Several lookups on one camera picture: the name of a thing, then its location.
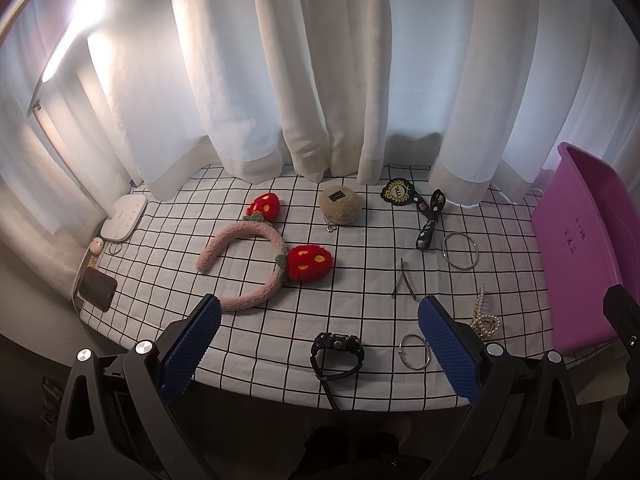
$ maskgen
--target silver bangle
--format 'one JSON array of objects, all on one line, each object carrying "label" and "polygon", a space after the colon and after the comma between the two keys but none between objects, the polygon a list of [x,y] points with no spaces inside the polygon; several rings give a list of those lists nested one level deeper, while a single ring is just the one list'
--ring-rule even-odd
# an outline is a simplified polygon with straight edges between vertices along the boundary
[{"label": "silver bangle", "polygon": [[[424,349],[427,353],[427,359],[425,360],[422,366],[413,366],[412,364],[409,364],[407,361],[404,360],[404,354],[402,354],[402,345],[404,344],[404,340],[409,337],[418,338],[420,341],[422,341],[422,344],[424,345]],[[407,334],[402,338],[402,340],[400,341],[400,348],[398,349],[398,355],[400,356],[400,360],[402,361],[402,364],[407,368],[411,368],[411,370],[424,370],[429,365],[429,362],[431,362],[431,348],[429,345],[427,345],[427,342],[424,340],[424,338],[417,334]]]},{"label": "silver bangle", "polygon": [[[471,265],[469,265],[468,267],[457,266],[455,263],[453,263],[451,260],[449,260],[449,256],[447,255],[447,239],[449,239],[449,237],[452,237],[453,235],[460,235],[460,236],[465,237],[467,240],[469,240],[473,244],[474,249],[476,250],[476,259],[474,260],[473,257],[471,257]],[[449,265],[453,266],[453,267],[456,267],[456,269],[460,269],[460,270],[473,269],[476,266],[476,263],[478,263],[478,258],[480,256],[480,253],[478,251],[478,246],[474,242],[473,238],[471,236],[469,236],[468,234],[462,233],[460,231],[453,231],[452,233],[447,234],[442,239],[442,246],[441,246],[440,249],[442,250],[442,256],[444,256],[444,259],[449,263]]]}]

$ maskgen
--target strawberry headband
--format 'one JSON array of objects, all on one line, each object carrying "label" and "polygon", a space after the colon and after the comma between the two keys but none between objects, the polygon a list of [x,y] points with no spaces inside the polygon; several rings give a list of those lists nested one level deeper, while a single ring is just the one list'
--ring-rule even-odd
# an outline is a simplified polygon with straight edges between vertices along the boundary
[{"label": "strawberry headband", "polygon": [[199,272],[206,272],[222,250],[241,236],[262,236],[275,248],[276,266],[264,285],[244,296],[219,298],[223,311],[242,310],[267,301],[279,290],[287,277],[297,282],[305,282],[320,278],[331,269],[333,257],[320,246],[300,245],[287,251],[282,236],[269,223],[275,221],[279,212],[280,200],[275,193],[268,192],[259,196],[246,210],[247,216],[220,231],[198,256],[196,268]]}]

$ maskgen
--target silver bolt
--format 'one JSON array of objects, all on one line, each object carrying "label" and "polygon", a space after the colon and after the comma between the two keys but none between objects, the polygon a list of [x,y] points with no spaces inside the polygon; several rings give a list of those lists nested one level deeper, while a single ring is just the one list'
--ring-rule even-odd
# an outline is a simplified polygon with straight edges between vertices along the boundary
[{"label": "silver bolt", "polygon": [[500,345],[498,345],[498,343],[489,343],[486,346],[486,351],[489,352],[489,354],[491,355],[502,355],[502,353],[504,352],[504,348],[502,348]]},{"label": "silver bolt", "polygon": [[154,344],[151,341],[140,341],[140,343],[136,345],[136,352],[139,354],[148,354],[153,347]]},{"label": "silver bolt", "polygon": [[552,350],[551,352],[549,352],[546,357],[552,362],[552,363],[559,363],[560,361],[562,361],[562,356],[556,352],[555,350]]},{"label": "silver bolt", "polygon": [[81,363],[86,361],[89,357],[91,357],[91,350],[89,350],[88,348],[85,348],[84,350],[78,352],[78,361],[80,361]]}]

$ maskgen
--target white device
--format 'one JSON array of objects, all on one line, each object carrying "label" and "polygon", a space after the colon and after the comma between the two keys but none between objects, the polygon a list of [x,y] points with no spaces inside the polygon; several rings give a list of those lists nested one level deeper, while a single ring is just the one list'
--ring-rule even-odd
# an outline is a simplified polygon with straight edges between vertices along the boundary
[{"label": "white device", "polygon": [[113,205],[115,213],[104,221],[100,236],[105,240],[121,242],[131,236],[146,207],[146,196],[135,193],[121,196]]}]

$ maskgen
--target keychain chain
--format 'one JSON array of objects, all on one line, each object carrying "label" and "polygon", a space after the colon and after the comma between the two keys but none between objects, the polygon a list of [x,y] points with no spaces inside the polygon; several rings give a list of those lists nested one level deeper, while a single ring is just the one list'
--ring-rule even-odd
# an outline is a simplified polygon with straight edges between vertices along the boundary
[{"label": "keychain chain", "polygon": [[480,285],[480,292],[476,296],[474,316],[471,320],[471,328],[481,340],[486,340],[500,328],[500,318],[489,314],[482,314],[482,300],[484,300],[484,286]]},{"label": "keychain chain", "polygon": [[335,225],[329,222],[329,219],[325,216],[324,221],[326,222],[326,230],[329,233],[333,233],[336,229]]}]

